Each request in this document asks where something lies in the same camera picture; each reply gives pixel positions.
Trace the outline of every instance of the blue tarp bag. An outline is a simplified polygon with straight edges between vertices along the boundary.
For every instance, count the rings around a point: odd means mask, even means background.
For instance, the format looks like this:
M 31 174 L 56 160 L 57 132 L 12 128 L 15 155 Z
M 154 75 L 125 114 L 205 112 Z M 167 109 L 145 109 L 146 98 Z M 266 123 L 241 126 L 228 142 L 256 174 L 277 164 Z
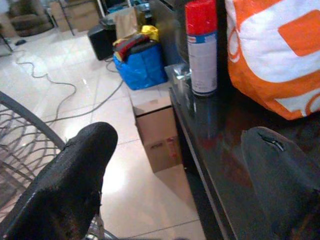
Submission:
M 132 90 L 145 89 L 167 81 L 160 44 L 130 54 L 126 61 L 113 60 L 124 82 Z

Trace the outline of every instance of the red object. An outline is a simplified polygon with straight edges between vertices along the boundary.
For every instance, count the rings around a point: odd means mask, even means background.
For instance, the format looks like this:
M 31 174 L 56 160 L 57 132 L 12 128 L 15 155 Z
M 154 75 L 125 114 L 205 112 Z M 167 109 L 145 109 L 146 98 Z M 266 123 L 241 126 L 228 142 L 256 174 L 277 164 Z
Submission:
M 215 0 L 195 0 L 185 5 L 185 25 L 188 35 L 209 34 L 217 30 Z

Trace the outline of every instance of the orange and white bag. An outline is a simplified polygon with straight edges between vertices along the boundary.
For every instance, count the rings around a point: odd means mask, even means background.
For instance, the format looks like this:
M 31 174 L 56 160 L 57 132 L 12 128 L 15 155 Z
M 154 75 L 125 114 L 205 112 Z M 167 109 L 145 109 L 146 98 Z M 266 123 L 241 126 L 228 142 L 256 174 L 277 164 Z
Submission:
M 320 110 L 320 0 L 225 0 L 232 84 L 293 120 Z

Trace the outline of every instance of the spray can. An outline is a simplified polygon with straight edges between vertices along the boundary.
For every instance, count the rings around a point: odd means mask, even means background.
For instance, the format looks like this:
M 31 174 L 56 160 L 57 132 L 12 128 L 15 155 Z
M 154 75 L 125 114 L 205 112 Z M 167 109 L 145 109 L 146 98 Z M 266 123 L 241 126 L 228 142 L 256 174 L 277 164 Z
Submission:
M 192 91 L 210 96 L 217 89 L 217 11 L 215 0 L 195 0 L 185 5 Z

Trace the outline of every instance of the electrical cord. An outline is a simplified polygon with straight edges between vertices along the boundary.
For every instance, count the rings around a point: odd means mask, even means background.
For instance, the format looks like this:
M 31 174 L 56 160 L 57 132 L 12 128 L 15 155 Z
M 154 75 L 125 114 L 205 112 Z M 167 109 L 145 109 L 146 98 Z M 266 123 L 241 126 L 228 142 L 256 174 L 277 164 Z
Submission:
M 87 111 L 87 112 L 84 112 L 84 113 L 81 113 L 81 114 L 77 114 L 77 115 L 72 115 L 72 116 L 66 116 L 66 117 L 61 117 L 61 118 L 58 118 L 59 117 L 59 111 L 60 111 L 60 107 L 62 106 L 62 104 L 69 98 L 71 98 L 74 94 L 76 94 L 77 92 L 77 87 L 72 84 L 72 83 L 67 83 L 67 82 L 58 82 L 58 81 L 53 81 L 50 76 L 49 76 L 49 73 L 45 73 L 43 75 L 40 75 L 40 76 L 37 76 L 35 74 L 35 64 L 31 61 L 22 61 L 22 62 L 19 62 L 19 60 L 25 56 L 26 54 L 26 50 L 16 50 L 18 47 L 16 47 L 13 51 L 13 53 L 19 53 L 19 52 L 22 52 L 22 55 L 19 56 L 15 63 L 18 64 L 18 65 L 31 65 L 31 76 L 35 79 L 40 79 L 40 78 L 46 78 L 50 83 L 52 84 L 56 84 L 56 85 L 66 85 L 66 86 L 71 86 L 73 87 L 73 92 L 71 94 L 69 94 L 68 96 L 66 96 L 58 105 L 56 111 L 55 111 L 55 117 L 53 120 L 49 120 L 49 121 L 45 121 L 46 124 L 48 124 L 49 126 L 51 126 L 51 124 L 53 124 L 54 122 L 57 122 L 57 121 L 61 121 L 61 120 L 66 120 L 66 119 L 73 119 L 73 118 L 78 118 L 78 117 L 82 117 L 84 115 L 87 115 L 87 114 L 91 114 L 93 113 L 94 111 L 96 111 L 97 109 L 99 109 L 103 104 L 105 104 L 119 89 L 120 87 L 122 86 L 122 84 L 124 83 L 124 81 L 122 80 L 120 82 L 120 84 L 118 85 L 118 87 L 107 97 L 105 98 L 99 105 L 97 105 L 96 107 L 94 107 L 92 110 L 90 111 Z M 113 62 L 112 58 L 110 60 L 105 60 L 105 62 L 107 63 L 106 65 L 106 69 L 112 73 L 118 73 L 118 71 L 116 70 L 112 70 L 112 69 L 109 69 L 108 66 L 111 64 L 111 62 Z

